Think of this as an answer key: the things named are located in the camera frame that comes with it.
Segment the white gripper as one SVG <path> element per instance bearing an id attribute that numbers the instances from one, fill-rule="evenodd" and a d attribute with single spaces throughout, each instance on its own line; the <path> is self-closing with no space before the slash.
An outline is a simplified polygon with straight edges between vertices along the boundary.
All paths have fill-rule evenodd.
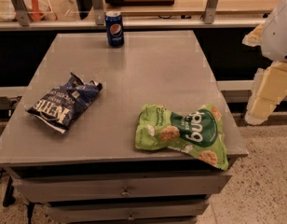
<path id="1" fill-rule="evenodd" d="M 244 36 L 242 44 L 250 47 L 262 44 L 262 54 L 277 61 L 267 69 L 259 68 L 254 75 L 244 118 L 248 124 L 260 125 L 287 96 L 287 0 L 280 0 L 264 25 L 257 25 Z"/>

